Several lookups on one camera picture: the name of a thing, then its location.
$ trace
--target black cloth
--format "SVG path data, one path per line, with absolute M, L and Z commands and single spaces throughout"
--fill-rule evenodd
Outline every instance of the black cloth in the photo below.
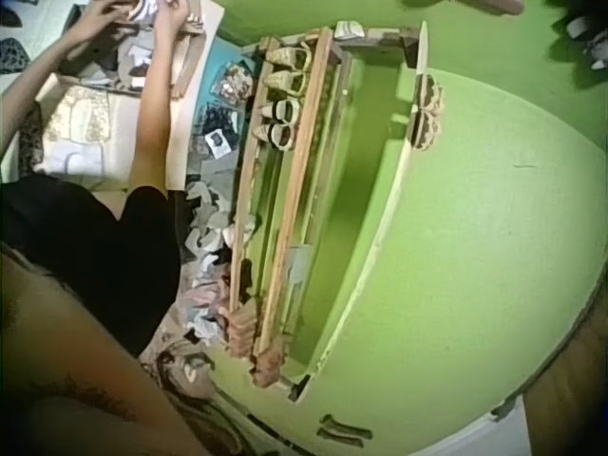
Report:
M 175 300 L 180 253 L 169 201 L 136 189 L 123 215 L 48 176 L 0 188 L 2 240 L 68 285 L 131 354 L 149 343 Z

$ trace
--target wooden floor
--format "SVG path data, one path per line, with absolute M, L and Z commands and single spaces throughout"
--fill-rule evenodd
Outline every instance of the wooden floor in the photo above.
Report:
M 574 454 L 602 416 L 608 376 L 608 285 L 602 275 L 588 313 L 547 370 L 523 395 L 533 456 Z M 604 437 L 608 432 L 604 428 Z M 581 453 L 585 456 L 595 453 Z

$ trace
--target hand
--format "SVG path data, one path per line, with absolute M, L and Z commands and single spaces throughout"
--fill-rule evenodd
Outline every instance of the hand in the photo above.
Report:
M 188 0 L 157 0 L 159 12 L 156 16 L 154 30 L 156 32 L 157 45 L 175 42 L 178 32 L 190 14 Z
M 111 8 L 115 5 L 131 3 L 129 0 L 90 0 L 83 16 L 64 35 L 73 45 L 80 45 L 95 38 L 112 22 L 128 15 L 125 8 Z

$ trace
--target woman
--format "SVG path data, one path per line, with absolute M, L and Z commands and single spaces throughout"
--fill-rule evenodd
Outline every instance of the woman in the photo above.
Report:
M 2 155 L 48 75 L 120 17 L 117 3 L 91 0 L 4 93 Z M 53 178 L 1 189 L 2 441 L 14 454 L 208 454 L 132 356 L 173 301 L 180 267 L 164 175 L 173 48 L 189 9 L 159 7 L 121 220 Z

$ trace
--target sandal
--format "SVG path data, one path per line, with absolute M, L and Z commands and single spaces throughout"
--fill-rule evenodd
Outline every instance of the sandal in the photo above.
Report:
M 444 112 L 444 90 L 430 75 L 425 75 L 423 93 L 420 94 L 420 108 L 437 116 Z
M 301 71 L 282 70 L 272 73 L 264 79 L 264 85 L 268 88 L 281 90 L 292 97 L 299 98 L 304 93 L 307 77 Z
M 295 98 L 279 102 L 267 103 L 261 108 L 261 114 L 266 119 L 273 119 L 283 124 L 295 125 L 300 118 L 302 105 Z
M 267 123 L 256 128 L 254 136 L 285 152 L 294 147 L 295 129 L 285 123 Z
M 426 111 L 418 111 L 415 114 L 414 137 L 412 147 L 416 150 L 428 150 L 435 144 L 442 133 L 439 120 Z
M 313 61 L 313 54 L 306 43 L 300 47 L 281 47 L 266 52 L 266 62 L 289 67 L 293 71 L 306 71 Z

